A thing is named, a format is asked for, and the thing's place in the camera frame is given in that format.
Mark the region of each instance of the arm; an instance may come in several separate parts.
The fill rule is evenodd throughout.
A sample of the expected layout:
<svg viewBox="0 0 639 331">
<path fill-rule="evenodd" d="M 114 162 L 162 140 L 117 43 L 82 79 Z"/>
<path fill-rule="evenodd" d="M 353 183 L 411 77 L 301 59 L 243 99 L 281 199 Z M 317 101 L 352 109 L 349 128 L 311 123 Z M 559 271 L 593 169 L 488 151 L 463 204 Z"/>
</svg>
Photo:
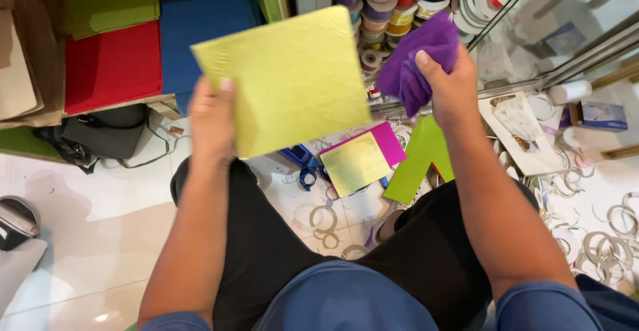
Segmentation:
<svg viewBox="0 0 639 331">
<path fill-rule="evenodd" d="M 433 88 L 433 115 L 451 155 L 464 226 L 495 301 L 532 280 L 576 288 L 555 239 L 490 147 L 477 107 L 475 64 L 464 46 L 450 75 L 423 51 L 415 61 Z"/>
<path fill-rule="evenodd" d="M 180 207 L 142 298 L 138 330 L 150 319 L 179 311 L 212 326 L 226 251 L 233 86 L 213 95 L 200 78 L 190 105 L 193 155 Z"/>
</svg>

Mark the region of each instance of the blue shirt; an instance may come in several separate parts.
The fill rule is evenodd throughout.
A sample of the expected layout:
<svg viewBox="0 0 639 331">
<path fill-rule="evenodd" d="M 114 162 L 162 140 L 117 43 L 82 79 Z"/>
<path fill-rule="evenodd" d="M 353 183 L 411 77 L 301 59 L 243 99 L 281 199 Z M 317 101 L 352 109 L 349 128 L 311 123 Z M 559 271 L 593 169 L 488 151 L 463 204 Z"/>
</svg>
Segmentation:
<svg viewBox="0 0 639 331">
<path fill-rule="evenodd" d="M 438 331 L 428 310 L 386 276 L 346 261 L 329 261 L 291 280 L 253 327 L 266 330 Z M 497 330 L 602 330 L 576 290 L 554 282 L 510 288 L 497 303 Z M 203 318 L 176 312 L 142 331 L 210 331 Z"/>
</svg>

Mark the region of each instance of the small box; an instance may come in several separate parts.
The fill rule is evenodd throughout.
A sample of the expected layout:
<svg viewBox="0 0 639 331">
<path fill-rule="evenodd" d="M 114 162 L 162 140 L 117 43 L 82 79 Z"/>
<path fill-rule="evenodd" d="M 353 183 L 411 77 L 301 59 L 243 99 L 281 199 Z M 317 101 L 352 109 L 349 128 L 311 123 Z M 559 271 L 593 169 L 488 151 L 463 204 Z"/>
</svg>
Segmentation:
<svg viewBox="0 0 639 331">
<path fill-rule="evenodd" d="M 579 126 L 608 131 L 628 130 L 626 112 L 622 105 L 581 101 L 576 109 Z"/>
</svg>

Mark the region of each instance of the purple tulle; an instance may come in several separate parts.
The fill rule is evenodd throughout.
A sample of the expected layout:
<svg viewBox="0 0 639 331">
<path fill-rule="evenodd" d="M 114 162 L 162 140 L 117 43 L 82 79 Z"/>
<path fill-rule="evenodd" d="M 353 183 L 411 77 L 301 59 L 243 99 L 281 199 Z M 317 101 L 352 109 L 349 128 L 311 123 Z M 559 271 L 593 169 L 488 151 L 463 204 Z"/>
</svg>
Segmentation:
<svg viewBox="0 0 639 331">
<path fill-rule="evenodd" d="M 412 117 L 433 97 L 433 90 L 415 64 L 415 55 L 424 50 L 450 74 L 457 59 L 459 32 L 445 12 L 425 21 L 403 37 L 390 60 L 381 69 L 377 87 L 382 94 L 398 98 Z"/>
</svg>

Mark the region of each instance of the fingernail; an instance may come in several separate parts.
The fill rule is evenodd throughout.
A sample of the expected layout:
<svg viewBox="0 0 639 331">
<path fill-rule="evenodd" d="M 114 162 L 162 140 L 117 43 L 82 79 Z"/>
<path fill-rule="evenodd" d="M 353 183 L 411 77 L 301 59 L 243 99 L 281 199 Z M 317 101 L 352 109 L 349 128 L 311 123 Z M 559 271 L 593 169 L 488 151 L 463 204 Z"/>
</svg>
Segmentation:
<svg viewBox="0 0 639 331">
<path fill-rule="evenodd" d="M 424 50 L 418 51 L 417 54 L 415 55 L 415 63 L 417 64 L 417 66 L 424 66 L 428 64 L 429 60 L 430 60 L 430 57 Z"/>
<path fill-rule="evenodd" d="M 229 78 L 222 78 L 222 80 L 220 80 L 220 89 L 222 90 L 226 90 L 228 92 L 232 92 L 233 91 L 233 81 Z"/>
</svg>

